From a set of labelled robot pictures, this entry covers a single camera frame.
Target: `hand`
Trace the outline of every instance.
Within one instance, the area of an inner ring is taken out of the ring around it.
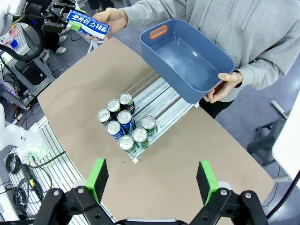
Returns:
[[[232,74],[219,74],[218,77],[221,80],[226,81],[226,83],[217,93],[215,93],[215,89],[213,89],[206,96],[204,96],[204,100],[207,102],[215,103],[218,100],[226,97],[228,93],[235,88],[235,86],[243,81],[243,77],[239,72],[233,72]]]
[[[113,34],[127,26],[128,17],[122,9],[107,8],[104,12],[97,13],[93,16],[94,19],[99,22],[103,22],[109,25],[108,34]]]

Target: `silver can top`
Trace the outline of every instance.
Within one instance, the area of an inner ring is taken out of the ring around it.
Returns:
[[[98,120],[100,122],[106,122],[109,120],[111,113],[107,109],[102,109],[98,112]]]
[[[119,101],[122,105],[128,104],[132,100],[132,97],[129,93],[120,94]]]
[[[112,99],[107,103],[107,109],[111,112],[115,112],[120,108],[120,102],[116,99]]]
[[[145,129],[154,128],[156,125],[156,120],[153,116],[145,116],[142,119],[142,127]]]
[[[122,150],[128,151],[132,148],[133,145],[134,145],[134,141],[132,137],[128,135],[122,136],[119,140],[119,147]]]
[[[137,128],[133,131],[132,136],[133,136],[133,139],[136,142],[140,143],[140,142],[143,142],[147,139],[148,134],[147,134],[147,131],[144,128],[139,127],[139,128]]]
[[[120,124],[127,124],[131,121],[131,113],[129,111],[121,111],[119,114],[118,114],[118,122]]]
[[[121,125],[117,121],[111,121],[107,124],[106,130],[110,135],[116,135],[121,130]]]

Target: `black stool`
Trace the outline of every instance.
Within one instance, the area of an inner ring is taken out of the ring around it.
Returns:
[[[272,150],[273,144],[275,143],[277,137],[282,130],[285,119],[276,120],[274,122],[268,123],[264,126],[258,127],[255,129],[256,134],[252,143],[247,146],[247,151],[249,154],[255,153],[262,161],[263,166],[268,166],[272,163],[275,163],[276,160],[267,160],[266,157],[262,156],[258,151],[263,150]],[[267,128],[270,132],[266,136],[261,136],[262,130]]]

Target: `blue plastic bin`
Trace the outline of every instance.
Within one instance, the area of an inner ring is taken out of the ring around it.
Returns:
[[[192,104],[220,83],[219,73],[235,68],[225,52],[184,20],[163,22],[140,39],[142,58]]]

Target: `sleeve cuff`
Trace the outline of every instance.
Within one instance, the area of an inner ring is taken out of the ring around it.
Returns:
[[[240,87],[238,88],[244,88],[245,86],[248,85],[253,85],[255,82],[255,73],[254,71],[250,68],[249,65],[244,65],[241,68],[237,69],[237,71],[240,72],[240,74],[243,77],[243,81]]]
[[[141,10],[138,6],[130,6],[130,7],[125,7],[125,8],[120,8],[122,9],[127,17],[128,17],[128,23],[127,27],[130,26],[139,26],[143,20]]]

